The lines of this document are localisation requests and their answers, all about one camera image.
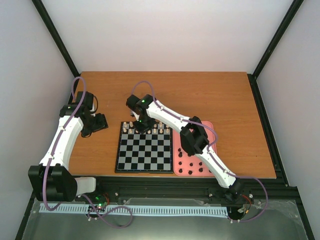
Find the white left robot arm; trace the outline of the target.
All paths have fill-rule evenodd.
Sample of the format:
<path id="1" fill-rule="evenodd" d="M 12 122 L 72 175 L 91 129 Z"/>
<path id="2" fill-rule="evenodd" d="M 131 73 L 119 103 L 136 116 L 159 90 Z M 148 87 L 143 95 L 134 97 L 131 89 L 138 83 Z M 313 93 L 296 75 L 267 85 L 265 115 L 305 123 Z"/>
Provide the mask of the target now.
<path id="1" fill-rule="evenodd" d="M 38 201 L 72 202 L 81 194 L 95 202 L 103 198 L 104 188 L 97 184 L 95 177 L 75 177 L 69 172 L 77 137 L 87 138 L 108 128 L 105 115 L 97 109 L 97 97 L 88 91 L 79 91 L 75 102 L 60 110 L 58 128 L 47 153 L 38 165 L 28 170 Z"/>

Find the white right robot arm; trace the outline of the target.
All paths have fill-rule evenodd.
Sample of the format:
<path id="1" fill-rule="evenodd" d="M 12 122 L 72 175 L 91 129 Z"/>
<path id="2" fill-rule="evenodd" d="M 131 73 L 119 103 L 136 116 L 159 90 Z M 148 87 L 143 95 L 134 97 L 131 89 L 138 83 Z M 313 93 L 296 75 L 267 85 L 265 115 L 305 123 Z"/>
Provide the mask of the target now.
<path id="1" fill-rule="evenodd" d="M 130 95 L 126 106 L 131 110 L 136 120 L 135 129 L 144 134 L 151 130 L 156 120 L 175 130 L 180 137 L 180 145 L 188 156 L 196 156 L 213 173 L 218 184 L 225 189 L 224 199 L 228 203 L 235 203 L 243 190 L 243 184 L 236 175 L 223 163 L 210 145 L 206 130 L 209 127 L 194 116 L 192 118 L 181 115 L 163 105 L 152 95 L 143 98 Z"/>

